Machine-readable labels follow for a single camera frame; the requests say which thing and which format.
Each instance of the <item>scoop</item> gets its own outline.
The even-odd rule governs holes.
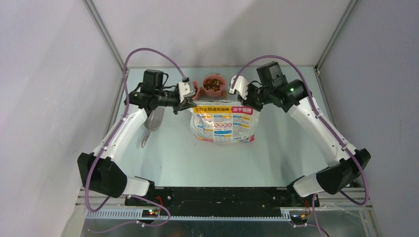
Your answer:
[[[144,122],[144,126],[147,129],[147,131],[144,134],[143,140],[141,142],[141,147],[145,146],[145,143],[147,142],[151,132],[154,132],[157,129],[159,129],[163,121],[164,113],[165,109],[163,107],[157,107],[155,110],[151,112],[150,116],[148,116],[148,118]]]

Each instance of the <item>wall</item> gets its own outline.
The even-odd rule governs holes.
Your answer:
[[[321,77],[338,128],[372,154],[366,174],[384,236],[417,236],[419,1],[364,0]]]
[[[59,236],[120,69],[83,2],[0,2],[0,236]]]
[[[349,0],[96,0],[122,58],[135,48],[160,50],[181,66],[244,65],[279,54],[314,65]],[[151,53],[131,66],[171,66]]]

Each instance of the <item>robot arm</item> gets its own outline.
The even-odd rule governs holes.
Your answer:
[[[128,114],[123,118],[119,129],[117,126],[122,116],[92,153],[82,153],[79,156],[77,163],[84,187],[90,167],[103,148],[104,152],[94,168],[89,189],[113,198],[124,194],[144,196],[147,193],[150,186],[148,180],[127,176],[120,169],[121,158],[128,143],[137,129],[146,121],[151,111],[158,106],[173,107],[175,114],[196,106],[190,97],[195,94],[195,88],[191,81],[179,82],[173,86],[174,90],[164,90],[167,88],[163,84],[164,75],[162,71],[146,70],[141,90],[139,92],[134,90],[129,94]],[[112,140],[109,145],[103,147],[110,137]]]
[[[300,177],[291,183],[294,191],[300,197],[326,191],[329,194],[336,194],[343,187],[351,183],[359,175],[359,170],[350,155],[348,149],[362,168],[365,168],[370,154],[366,149],[357,150],[350,144],[323,116],[316,100],[314,105],[320,112],[316,115],[310,107],[308,93],[303,83],[299,80],[287,82],[285,75],[276,62],[268,63],[257,68],[262,86],[256,87],[248,83],[244,77],[238,77],[237,81],[230,88],[230,93],[239,93],[238,99],[242,105],[249,106],[260,111],[264,104],[274,104],[289,113],[314,139],[319,147],[327,168],[308,176]],[[344,142],[344,147],[330,132],[328,126]]]

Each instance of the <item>gray wall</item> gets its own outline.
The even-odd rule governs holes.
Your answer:
[[[121,71],[81,0],[0,1],[0,236],[60,236]]]
[[[419,1],[360,1],[321,77],[338,128],[372,154],[366,174],[383,234],[417,236]]]

